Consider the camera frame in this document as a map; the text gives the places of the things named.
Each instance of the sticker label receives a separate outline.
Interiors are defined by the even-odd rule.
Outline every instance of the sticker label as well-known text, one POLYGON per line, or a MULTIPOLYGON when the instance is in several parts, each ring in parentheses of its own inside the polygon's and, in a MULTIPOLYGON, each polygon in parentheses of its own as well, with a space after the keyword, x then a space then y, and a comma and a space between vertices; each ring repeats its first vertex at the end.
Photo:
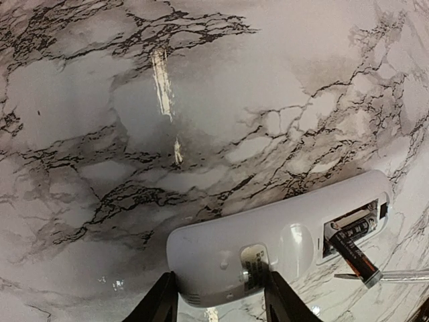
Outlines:
POLYGON ((240 259, 246 276, 245 292, 255 292, 263 288, 269 271, 267 248, 261 244, 248 246, 241 251, 240 259))

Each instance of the white plastic casing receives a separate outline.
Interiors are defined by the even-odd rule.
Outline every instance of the white plastic casing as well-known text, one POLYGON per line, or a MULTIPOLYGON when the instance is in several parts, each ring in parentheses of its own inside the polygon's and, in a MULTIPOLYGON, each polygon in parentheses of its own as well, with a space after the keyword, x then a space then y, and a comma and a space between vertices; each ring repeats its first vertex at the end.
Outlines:
MULTIPOLYGON (((338 256, 322 258, 324 223, 376 199, 379 208, 388 206, 391 187, 384 173, 373 170, 291 199, 182 227, 168 237, 168 265, 189 304, 213 307, 236 301, 255 292, 245 290, 244 248, 263 245, 269 269, 293 281, 338 256)), ((388 217, 379 218, 377 229, 357 245, 378 234, 388 217)))

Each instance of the white marble table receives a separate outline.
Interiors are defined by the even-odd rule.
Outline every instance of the white marble table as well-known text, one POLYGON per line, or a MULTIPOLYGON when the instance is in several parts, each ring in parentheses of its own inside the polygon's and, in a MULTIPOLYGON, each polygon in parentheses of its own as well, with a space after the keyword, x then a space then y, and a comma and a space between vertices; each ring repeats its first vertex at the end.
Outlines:
MULTIPOLYGON (((0 50, 2 321, 120 321, 174 228, 374 168, 394 213, 364 250, 427 267, 429 0, 9 0, 0 50)), ((428 296, 348 271, 292 286, 324 321, 428 296)), ((264 316, 258 295, 178 320, 264 316)))

